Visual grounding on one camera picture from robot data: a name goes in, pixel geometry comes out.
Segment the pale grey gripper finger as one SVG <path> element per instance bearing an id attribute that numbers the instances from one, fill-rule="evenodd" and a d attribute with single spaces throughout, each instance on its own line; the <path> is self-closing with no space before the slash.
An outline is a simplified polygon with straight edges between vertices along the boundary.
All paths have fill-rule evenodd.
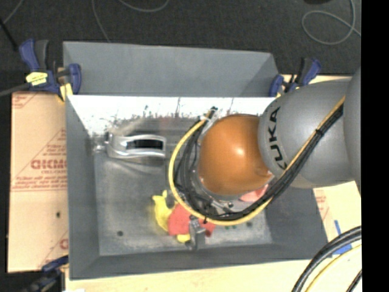
<path id="1" fill-rule="evenodd" d="M 203 227 L 198 227 L 195 230 L 195 250 L 204 249 L 206 247 L 206 232 Z"/>
<path id="2" fill-rule="evenodd" d="M 190 239 L 186 241 L 185 245 L 189 250 L 197 250 L 200 244 L 199 220 L 195 217 L 191 217 L 188 227 Z"/>

